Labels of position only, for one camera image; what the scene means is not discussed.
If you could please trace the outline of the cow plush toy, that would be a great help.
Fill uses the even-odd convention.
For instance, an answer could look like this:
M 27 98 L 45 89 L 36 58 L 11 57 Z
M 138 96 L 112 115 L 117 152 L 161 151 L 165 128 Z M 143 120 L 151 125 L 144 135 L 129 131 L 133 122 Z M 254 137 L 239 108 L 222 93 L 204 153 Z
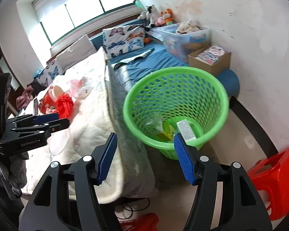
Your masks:
M 150 31 L 150 29 L 155 27 L 156 20 L 160 17 L 157 8 L 155 5 L 147 6 L 147 11 L 142 12 L 138 19 L 139 20 L 146 20 L 147 25 L 145 26 L 145 31 Z

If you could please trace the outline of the blue white milk carton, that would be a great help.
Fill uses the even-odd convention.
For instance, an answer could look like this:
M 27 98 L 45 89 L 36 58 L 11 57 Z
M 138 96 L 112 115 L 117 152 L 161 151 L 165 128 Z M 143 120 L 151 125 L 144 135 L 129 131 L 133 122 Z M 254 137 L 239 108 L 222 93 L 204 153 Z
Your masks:
M 177 124 L 177 128 L 178 128 L 178 132 L 182 135 L 182 137 L 185 141 L 196 140 L 196 136 L 195 136 L 195 134 L 194 134 L 187 119 L 179 121 L 176 124 Z

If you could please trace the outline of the dark wooden door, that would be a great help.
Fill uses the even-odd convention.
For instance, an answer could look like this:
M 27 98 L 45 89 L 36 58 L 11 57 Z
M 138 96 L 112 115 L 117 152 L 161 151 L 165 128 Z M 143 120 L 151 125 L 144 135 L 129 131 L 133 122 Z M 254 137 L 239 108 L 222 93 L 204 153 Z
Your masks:
M 14 72 L 11 70 L 7 59 L 5 58 L 0 46 L 0 76 L 9 76 L 9 95 L 7 99 L 7 117 L 18 116 L 20 110 L 17 108 L 16 100 L 24 92 L 24 87 L 16 78 Z

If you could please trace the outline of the red spiky plastic ball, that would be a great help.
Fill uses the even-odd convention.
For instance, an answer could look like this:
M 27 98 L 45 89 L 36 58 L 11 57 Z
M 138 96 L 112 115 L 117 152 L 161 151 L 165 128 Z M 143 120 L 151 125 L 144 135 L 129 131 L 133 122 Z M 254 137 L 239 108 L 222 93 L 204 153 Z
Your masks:
M 74 102 L 69 94 L 61 94 L 56 101 L 55 112 L 60 119 L 69 118 L 73 110 Z

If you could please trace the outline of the pink plush toy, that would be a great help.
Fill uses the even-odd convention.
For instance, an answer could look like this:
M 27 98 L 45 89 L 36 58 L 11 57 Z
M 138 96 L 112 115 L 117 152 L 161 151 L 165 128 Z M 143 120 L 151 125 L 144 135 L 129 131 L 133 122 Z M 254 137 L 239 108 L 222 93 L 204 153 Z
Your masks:
M 165 25 L 165 20 L 163 17 L 159 17 L 155 22 L 155 26 L 162 27 L 163 25 Z

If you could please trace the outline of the clear plastic storage bin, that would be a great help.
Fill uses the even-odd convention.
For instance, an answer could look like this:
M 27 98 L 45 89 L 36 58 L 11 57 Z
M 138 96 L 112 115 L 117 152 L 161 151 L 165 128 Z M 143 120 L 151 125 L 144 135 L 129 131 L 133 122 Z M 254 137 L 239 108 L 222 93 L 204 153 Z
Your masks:
M 198 31 L 178 34 L 176 30 L 180 24 L 158 28 L 157 31 L 163 39 L 165 49 L 181 60 L 188 63 L 188 55 L 211 44 L 211 29 L 199 26 Z

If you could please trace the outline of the left butterfly pillow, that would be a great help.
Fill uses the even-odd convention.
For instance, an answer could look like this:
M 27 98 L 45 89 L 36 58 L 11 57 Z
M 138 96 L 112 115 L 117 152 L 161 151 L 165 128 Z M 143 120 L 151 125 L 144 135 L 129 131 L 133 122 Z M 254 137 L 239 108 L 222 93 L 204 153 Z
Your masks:
M 57 59 L 50 62 L 36 77 L 36 81 L 43 87 L 48 87 L 54 79 L 63 73 Z

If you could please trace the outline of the green plastic waste basket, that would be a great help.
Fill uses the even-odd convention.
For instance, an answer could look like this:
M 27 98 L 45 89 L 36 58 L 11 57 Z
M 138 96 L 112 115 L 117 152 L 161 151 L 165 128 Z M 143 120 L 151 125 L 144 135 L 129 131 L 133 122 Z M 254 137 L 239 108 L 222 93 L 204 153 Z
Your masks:
M 123 116 L 131 133 L 144 144 L 177 160 L 172 141 L 154 135 L 147 122 L 160 117 L 176 132 L 187 120 L 196 136 L 188 144 L 201 149 L 222 129 L 229 113 L 229 97 L 221 82 L 204 70 L 170 67 L 139 80 L 127 94 Z

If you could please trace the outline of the butterfly pillow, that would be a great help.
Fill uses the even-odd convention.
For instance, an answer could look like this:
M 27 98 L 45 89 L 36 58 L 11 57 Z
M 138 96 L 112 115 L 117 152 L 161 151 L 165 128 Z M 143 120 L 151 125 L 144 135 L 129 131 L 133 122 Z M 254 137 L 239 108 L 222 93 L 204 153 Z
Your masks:
M 103 48 L 108 59 L 144 48 L 144 24 L 131 24 L 103 29 Z
M 63 73 L 57 59 L 50 62 L 36 77 L 36 81 L 43 87 L 48 87 L 54 79 Z

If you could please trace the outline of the red paper noodle cup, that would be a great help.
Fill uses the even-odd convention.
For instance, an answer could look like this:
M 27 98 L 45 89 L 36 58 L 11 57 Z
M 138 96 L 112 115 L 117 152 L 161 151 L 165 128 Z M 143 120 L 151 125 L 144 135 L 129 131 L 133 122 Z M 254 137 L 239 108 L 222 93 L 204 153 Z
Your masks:
M 56 107 L 56 101 L 63 93 L 64 91 L 60 86 L 50 85 L 44 97 L 39 101 L 39 111 L 42 114 L 46 114 L 47 109 L 52 109 Z

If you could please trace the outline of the right butterfly pillow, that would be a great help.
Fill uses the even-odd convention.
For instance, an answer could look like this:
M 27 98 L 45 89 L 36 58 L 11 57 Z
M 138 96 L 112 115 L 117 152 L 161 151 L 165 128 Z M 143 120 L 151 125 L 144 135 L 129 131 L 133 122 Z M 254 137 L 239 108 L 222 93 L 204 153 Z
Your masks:
M 103 29 L 103 48 L 108 59 L 144 48 L 144 24 L 131 24 Z

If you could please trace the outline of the white quilted table cover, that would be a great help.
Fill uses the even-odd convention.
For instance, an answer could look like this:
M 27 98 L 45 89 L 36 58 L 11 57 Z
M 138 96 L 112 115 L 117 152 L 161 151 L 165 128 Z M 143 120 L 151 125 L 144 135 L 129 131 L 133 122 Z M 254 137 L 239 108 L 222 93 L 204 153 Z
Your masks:
M 120 197 L 155 195 L 158 190 L 147 151 L 123 119 L 127 92 L 107 62 L 103 48 L 75 64 L 63 76 L 56 77 L 55 84 L 68 89 L 72 81 L 82 82 L 82 87 L 75 96 L 70 126 L 52 134 L 44 147 L 29 152 L 27 183 L 22 193 L 33 193 L 51 162 L 74 163 L 115 133 L 117 149 L 109 173 L 106 180 L 95 187 L 98 201 L 107 204 Z

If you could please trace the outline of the green framed window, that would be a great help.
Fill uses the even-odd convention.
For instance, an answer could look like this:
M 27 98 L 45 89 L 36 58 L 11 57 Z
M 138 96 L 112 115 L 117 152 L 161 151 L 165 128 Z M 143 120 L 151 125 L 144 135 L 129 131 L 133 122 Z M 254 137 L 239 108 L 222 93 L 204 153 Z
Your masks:
M 134 5 L 132 0 L 34 0 L 33 9 L 51 46 L 103 15 Z

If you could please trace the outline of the pink clear plastic bag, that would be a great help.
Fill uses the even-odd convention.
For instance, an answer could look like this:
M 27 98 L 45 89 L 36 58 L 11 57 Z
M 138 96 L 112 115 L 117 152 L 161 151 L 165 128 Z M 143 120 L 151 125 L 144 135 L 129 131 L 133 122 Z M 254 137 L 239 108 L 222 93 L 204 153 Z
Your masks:
M 67 85 L 67 93 L 75 102 L 86 99 L 94 88 L 95 82 L 89 77 L 82 77 L 80 80 L 70 80 Z

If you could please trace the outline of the orange fox plush toy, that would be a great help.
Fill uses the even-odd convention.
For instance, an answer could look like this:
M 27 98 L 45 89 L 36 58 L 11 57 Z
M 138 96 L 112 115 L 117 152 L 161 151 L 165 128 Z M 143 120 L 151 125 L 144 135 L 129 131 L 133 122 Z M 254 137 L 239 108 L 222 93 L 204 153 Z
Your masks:
M 161 18 L 162 18 L 162 25 L 171 25 L 174 23 L 173 19 L 173 12 L 171 9 L 167 8 L 166 11 L 161 12 Z

